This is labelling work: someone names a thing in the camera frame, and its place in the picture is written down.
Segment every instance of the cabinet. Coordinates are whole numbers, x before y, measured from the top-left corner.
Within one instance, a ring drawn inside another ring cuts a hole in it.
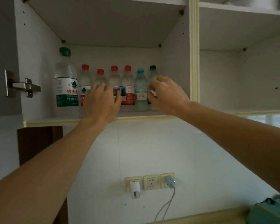
[[[54,116],[61,46],[93,74],[156,65],[192,101],[239,115],[280,113],[280,11],[198,0],[0,0],[0,127],[78,122]],[[41,92],[5,97],[4,70]],[[116,120],[167,118],[132,112]]]

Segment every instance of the hand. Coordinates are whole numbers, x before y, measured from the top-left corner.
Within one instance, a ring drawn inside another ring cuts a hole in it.
[[[119,112],[121,104],[121,94],[117,91],[116,99],[113,98],[113,85],[101,83],[93,84],[86,92],[83,105],[83,119],[111,122]]]
[[[152,80],[149,89],[155,89],[157,97],[152,92],[147,92],[147,98],[151,104],[160,112],[167,115],[180,117],[190,99],[182,88],[167,76],[159,75]]]

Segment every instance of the teal bag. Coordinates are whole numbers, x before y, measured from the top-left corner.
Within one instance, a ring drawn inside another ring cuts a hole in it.
[[[267,198],[255,204],[246,218],[247,224],[280,224],[280,200]]]

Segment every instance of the plastic bottle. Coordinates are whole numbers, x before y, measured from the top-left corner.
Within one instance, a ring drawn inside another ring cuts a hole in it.
[[[119,90],[121,93],[121,78],[118,74],[118,67],[117,66],[111,66],[111,74],[109,76],[109,83],[113,85],[114,88],[114,101],[116,98],[116,93]]]
[[[71,62],[69,48],[59,49],[62,61],[56,64],[56,116],[62,118],[79,118],[78,80]]]
[[[96,70],[96,80],[95,83],[99,85],[101,82],[108,84],[107,79],[104,76],[104,70],[103,69],[97,69]]]
[[[150,70],[150,74],[149,74],[149,77],[148,77],[147,91],[150,91],[154,94],[154,96],[157,96],[156,90],[149,90],[148,89],[148,86],[149,86],[150,82],[152,80],[156,79],[157,76],[158,76],[157,67],[155,65],[152,65],[152,66],[149,67],[149,70]],[[151,105],[149,100],[147,100],[147,101],[148,101],[148,109],[149,110],[154,110],[154,107]]]
[[[80,109],[83,109],[83,101],[86,91],[91,89],[92,84],[93,82],[89,72],[89,66],[87,64],[82,64],[82,71],[79,74],[79,94],[81,101]]]
[[[135,79],[131,74],[131,66],[126,65],[124,67],[125,73],[122,77],[122,103],[121,110],[126,111],[135,111]]]
[[[135,80],[135,106],[137,112],[147,111],[147,81],[143,68],[138,68]]]

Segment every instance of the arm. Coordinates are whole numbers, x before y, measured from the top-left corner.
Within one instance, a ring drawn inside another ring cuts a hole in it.
[[[97,136],[118,113],[120,93],[93,85],[84,117],[65,137],[0,181],[0,223],[52,223]]]
[[[158,97],[148,93],[154,107],[190,123],[280,192],[280,128],[237,117],[191,102],[168,77],[151,82]]]

